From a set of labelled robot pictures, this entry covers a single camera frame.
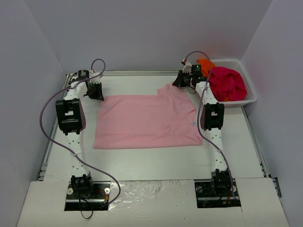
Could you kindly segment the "pink t shirt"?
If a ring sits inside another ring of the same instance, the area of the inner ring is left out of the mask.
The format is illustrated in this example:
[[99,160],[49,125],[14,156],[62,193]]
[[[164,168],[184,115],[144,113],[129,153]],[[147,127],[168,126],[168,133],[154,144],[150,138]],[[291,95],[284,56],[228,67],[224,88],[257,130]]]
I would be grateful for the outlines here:
[[196,108],[171,83],[155,95],[105,97],[98,111],[95,149],[199,146]]

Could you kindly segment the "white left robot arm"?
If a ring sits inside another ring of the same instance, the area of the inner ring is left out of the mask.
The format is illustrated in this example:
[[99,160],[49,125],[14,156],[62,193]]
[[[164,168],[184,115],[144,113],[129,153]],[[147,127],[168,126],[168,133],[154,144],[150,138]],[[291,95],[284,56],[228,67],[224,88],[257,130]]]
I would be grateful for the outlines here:
[[71,81],[66,96],[55,103],[57,120],[60,130],[66,136],[71,153],[71,181],[73,192],[78,196],[89,198],[94,195],[95,185],[90,170],[81,163],[85,160],[83,145],[83,130],[86,128],[86,117],[81,104],[83,97],[104,100],[102,83],[98,72],[94,70],[79,70],[78,77]]

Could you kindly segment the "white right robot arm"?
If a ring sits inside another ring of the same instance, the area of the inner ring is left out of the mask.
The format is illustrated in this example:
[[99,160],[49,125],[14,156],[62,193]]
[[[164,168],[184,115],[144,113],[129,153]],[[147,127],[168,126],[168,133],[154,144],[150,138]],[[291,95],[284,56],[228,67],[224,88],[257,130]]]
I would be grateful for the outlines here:
[[235,196],[231,171],[223,153],[221,129],[224,119],[224,104],[219,103],[214,97],[208,78],[202,75],[200,65],[193,65],[188,61],[184,61],[182,64],[183,69],[178,72],[173,85],[190,87],[200,95],[196,123],[198,132],[211,146],[210,190],[218,197],[227,194]]

